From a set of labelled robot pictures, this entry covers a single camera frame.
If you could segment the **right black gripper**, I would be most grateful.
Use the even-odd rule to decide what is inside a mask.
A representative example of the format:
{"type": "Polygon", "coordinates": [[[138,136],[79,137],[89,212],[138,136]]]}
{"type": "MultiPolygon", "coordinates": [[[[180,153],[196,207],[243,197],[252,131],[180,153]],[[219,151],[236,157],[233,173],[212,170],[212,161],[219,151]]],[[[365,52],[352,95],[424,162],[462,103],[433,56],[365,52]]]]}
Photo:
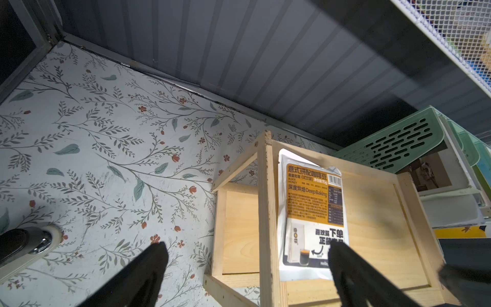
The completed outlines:
{"type": "Polygon", "coordinates": [[[438,275],[464,306],[490,306],[490,270],[446,264],[438,275]]]}

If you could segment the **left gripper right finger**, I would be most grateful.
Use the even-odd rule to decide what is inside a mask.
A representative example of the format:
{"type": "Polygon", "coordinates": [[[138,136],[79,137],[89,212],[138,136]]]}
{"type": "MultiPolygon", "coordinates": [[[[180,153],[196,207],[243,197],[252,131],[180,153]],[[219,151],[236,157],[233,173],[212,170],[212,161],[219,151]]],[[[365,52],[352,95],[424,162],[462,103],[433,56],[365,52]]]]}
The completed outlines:
{"type": "Polygon", "coordinates": [[[418,306],[345,243],[331,243],[328,263],[342,306],[418,306]]]}

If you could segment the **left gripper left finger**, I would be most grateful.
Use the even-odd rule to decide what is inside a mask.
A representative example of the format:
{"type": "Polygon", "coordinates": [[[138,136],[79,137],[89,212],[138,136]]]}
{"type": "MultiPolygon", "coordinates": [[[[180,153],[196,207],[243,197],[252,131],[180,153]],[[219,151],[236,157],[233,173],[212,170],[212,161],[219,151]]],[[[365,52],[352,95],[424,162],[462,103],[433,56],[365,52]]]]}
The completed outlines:
{"type": "Polygon", "coordinates": [[[168,265],[164,242],[150,245],[81,306],[155,306],[168,265]]]}

